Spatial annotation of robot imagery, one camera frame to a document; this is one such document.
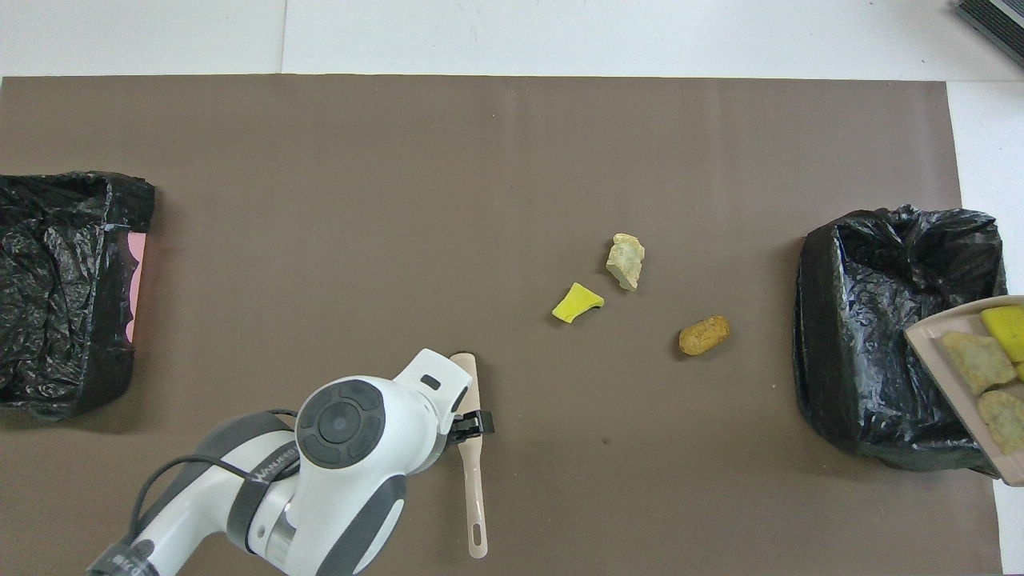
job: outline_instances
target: white table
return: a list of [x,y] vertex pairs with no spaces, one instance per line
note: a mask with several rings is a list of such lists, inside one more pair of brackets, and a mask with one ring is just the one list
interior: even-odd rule
[[[0,77],[473,74],[941,80],[965,207],[1024,293],[1024,69],[947,0],[0,0]],[[1024,490],[994,483],[1002,567]]]

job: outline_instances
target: round button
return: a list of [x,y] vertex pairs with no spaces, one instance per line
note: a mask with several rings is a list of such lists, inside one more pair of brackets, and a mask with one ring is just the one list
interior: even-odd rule
[[347,402],[332,404],[321,413],[317,428],[331,444],[347,442],[359,431],[359,411]]

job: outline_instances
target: food piece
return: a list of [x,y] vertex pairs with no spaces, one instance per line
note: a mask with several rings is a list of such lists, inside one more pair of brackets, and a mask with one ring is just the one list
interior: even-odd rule
[[569,292],[565,294],[562,301],[558,302],[555,310],[551,311],[551,314],[558,320],[572,324],[575,317],[592,307],[601,307],[603,305],[604,298],[584,288],[579,283],[573,282],[572,287],[569,288]]
[[942,347],[975,396],[993,384],[1013,380],[1017,374],[999,342],[991,336],[946,332],[942,335]]
[[706,318],[679,333],[679,349],[690,356],[703,354],[729,337],[729,321],[724,316]]
[[1024,448],[1024,400],[1002,390],[978,399],[978,413],[1004,454]]
[[981,321],[1011,362],[1024,362],[1024,306],[998,306],[981,311]]
[[630,291],[636,290],[637,281],[640,280],[643,246],[635,236],[628,234],[616,234],[611,240],[614,244],[608,252],[608,261],[604,268],[615,277],[620,286]]

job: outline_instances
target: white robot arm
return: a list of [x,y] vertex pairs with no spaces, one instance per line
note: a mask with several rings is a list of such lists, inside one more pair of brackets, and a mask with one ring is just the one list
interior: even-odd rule
[[214,429],[167,490],[89,576],[174,576],[204,538],[225,532],[289,576],[350,575],[401,513],[406,477],[450,444],[494,431],[456,409],[472,378],[424,349],[392,380],[351,376],[314,392],[294,430],[270,412]]

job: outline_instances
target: yellow sponge piece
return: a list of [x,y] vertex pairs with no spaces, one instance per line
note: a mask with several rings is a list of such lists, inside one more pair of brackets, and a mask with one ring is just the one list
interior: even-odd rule
[[562,322],[572,324],[575,317],[589,311],[592,307],[604,305],[604,298],[584,288],[581,284],[573,282],[568,294],[558,302],[551,314]]
[[981,321],[992,337],[999,341],[1010,360],[1024,362],[1024,306],[983,310]]

